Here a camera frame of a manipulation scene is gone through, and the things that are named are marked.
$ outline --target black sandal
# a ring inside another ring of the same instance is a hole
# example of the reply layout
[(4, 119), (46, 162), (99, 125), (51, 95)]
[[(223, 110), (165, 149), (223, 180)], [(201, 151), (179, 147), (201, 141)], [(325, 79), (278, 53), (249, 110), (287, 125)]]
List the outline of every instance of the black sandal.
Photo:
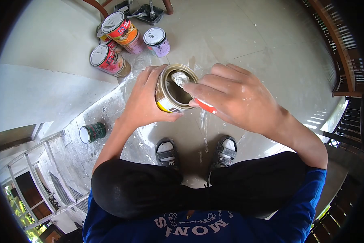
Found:
[[(226, 139), (229, 139), (229, 140), (233, 141), (236, 151), (233, 151), (233, 150), (231, 150), (229, 148), (225, 148), (222, 145), (222, 143)], [(227, 158), (224, 158), (223, 156), (220, 156), (220, 153), (228, 155), (230, 157), (230, 159), (227, 159)], [(223, 136), (218, 141), (216, 151), (214, 152), (214, 155), (213, 155), (213, 158), (212, 158), (212, 163), (211, 163), (211, 166), (210, 166), (210, 170), (214, 170), (216, 168), (229, 167), (230, 165), (232, 165), (233, 160), (236, 157), (236, 154), (237, 154), (236, 140), (231, 136)]]
[[(170, 142), (173, 145), (173, 148), (171, 150), (167, 150), (167, 151), (158, 153), (157, 150), (158, 150), (159, 146), (162, 143), (167, 143), (167, 142)], [(160, 139), (159, 142), (156, 144), (155, 155), (156, 155), (156, 162), (158, 163), (158, 165), (170, 167), (170, 168), (173, 168), (173, 169), (179, 171), (180, 166), (179, 166), (178, 149), (176, 148), (176, 144), (175, 144), (174, 140), (169, 139), (169, 138)], [(172, 160), (169, 160), (169, 161), (160, 161), (161, 159), (166, 159), (166, 158), (170, 158), (170, 157), (175, 157), (175, 158)]]

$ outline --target paint tray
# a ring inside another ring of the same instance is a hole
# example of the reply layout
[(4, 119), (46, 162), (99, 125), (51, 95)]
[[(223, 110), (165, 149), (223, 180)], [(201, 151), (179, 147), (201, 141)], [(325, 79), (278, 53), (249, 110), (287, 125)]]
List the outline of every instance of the paint tray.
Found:
[(159, 23), (159, 21), (164, 16), (164, 10), (154, 6), (155, 18), (151, 19), (151, 17), (150, 17), (151, 8), (150, 8), (149, 4), (143, 4), (132, 15), (136, 15), (136, 14), (139, 14), (139, 13), (142, 13), (142, 12), (148, 13), (148, 16), (136, 17), (136, 18), (139, 19), (140, 21), (145, 22), (145, 23), (150, 24), (150, 25), (155, 25), (155, 24)]
[(123, 13), (125, 14), (125, 16), (129, 16), (131, 15), (130, 11), (129, 11), (129, 3), (128, 0), (122, 1), (121, 3), (117, 4), (114, 6), (114, 10), (113, 13), (117, 12), (117, 10), (123, 8), (123, 7), (128, 7), (128, 9), (126, 9), (125, 11), (123, 11)]

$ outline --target paint can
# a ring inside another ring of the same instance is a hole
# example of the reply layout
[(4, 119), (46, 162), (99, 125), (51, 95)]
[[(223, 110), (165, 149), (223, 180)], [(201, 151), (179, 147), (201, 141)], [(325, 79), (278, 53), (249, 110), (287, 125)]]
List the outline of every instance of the paint can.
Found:
[(100, 38), (100, 40), (102, 41), (109, 41), (111, 40), (110, 37), (107, 37), (106, 34), (104, 34), (101, 30), (101, 26), (102, 26), (102, 23), (100, 23), (98, 26), (97, 26), (97, 37)]
[(92, 51), (90, 64), (118, 78), (125, 78), (131, 73), (131, 65), (105, 44), (97, 46)]
[(165, 31), (159, 27), (150, 28), (144, 33), (144, 43), (156, 57), (164, 57), (170, 52), (170, 44)]
[(139, 30), (121, 12), (109, 15), (102, 23), (101, 30), (131, 54), (139, 54), (145, 49)]
[(89, 144), (97, 139), (102, 139), (107, 134), (104, 124), (97, 122), (95, 124), (85, 125), (79, 129), (79, 138), (82, 143)]
[(183, 64), (171, 64), (162, 71), (156, 84), (155, 101), (159, 109), (169, 113), (193, 109), (189, 106), (189, 101), (193, 99), (191, 95), (171, 80), (171, 75), (177, 71), (184, 72), (189, 77), (190, 82), (198, 82), (198, 77), (194, 71)]
[(119, 54), (122, 51), (122, 46), (119, 45), (116, 41), (110, 39), (109, 41), (103, 41), (103, 40), (99, 40), (98, 44), (102, 45), (107, 45), (109, 48), (111, 48), (112, 51), (116, 52), (116, 54)]

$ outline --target paint can lid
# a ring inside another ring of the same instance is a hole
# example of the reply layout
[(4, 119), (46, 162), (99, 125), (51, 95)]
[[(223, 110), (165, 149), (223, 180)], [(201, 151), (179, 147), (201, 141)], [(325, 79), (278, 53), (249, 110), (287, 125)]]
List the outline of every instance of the paint can lid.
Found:
[(97, 46), (90, 54), (90, 64), (93, 66), (100, 65), (105, 60), (105, 57), (107, 57), (108, 50), (109, 47), (107, 45), (102, 44)]
[(102, 23), (101, 30), (104, 33), (110, 33), (121, 25), (124, 20), (124, 14), (122, 12), (115, 12), (109, 15)]
[(105, 34), (104, 34), (104, 32), (102, 32), (102, 30), (100, 28), (100, 30), (97, 32), (97, 37), (100, 38), (103, 35), (105, 35)]
[(144, 33), (143, 39), (147, 45), (152, 46), (161, 42), (165, 38), (165, 36), (166, 33), (162, 28), (154, 27), (150, 28)]
[(90, 134), (85, 127), (81, 127), (79, 129), (79, 138), (81, 139), (82, 143), (90, 142)]
[(98, 41), (98, 44), (99, 44), (99, 45), (102, 45), (102, 44), (107, 45), (107, 44), (109, 44), (109, 42), (111, 42), (111, 41), (112, 41), (112, 39), (109, 39), (109, 40), (107, 40), (107, 41), (104, 41), (104, 40), (100, 39), (100, 40)]
[(102, 22), (97, 26), (96, 34), (98, 35), (98, 32), (101, 30)]

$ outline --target chair leg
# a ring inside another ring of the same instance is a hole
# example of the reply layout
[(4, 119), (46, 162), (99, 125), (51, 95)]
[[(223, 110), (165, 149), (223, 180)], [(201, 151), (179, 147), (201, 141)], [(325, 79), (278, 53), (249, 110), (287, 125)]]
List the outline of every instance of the chair leg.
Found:
[(170, 0), (163, 0), (164, 6), (166, 8), (167, 14), (173, 14), (174, 8), (171, 5)]

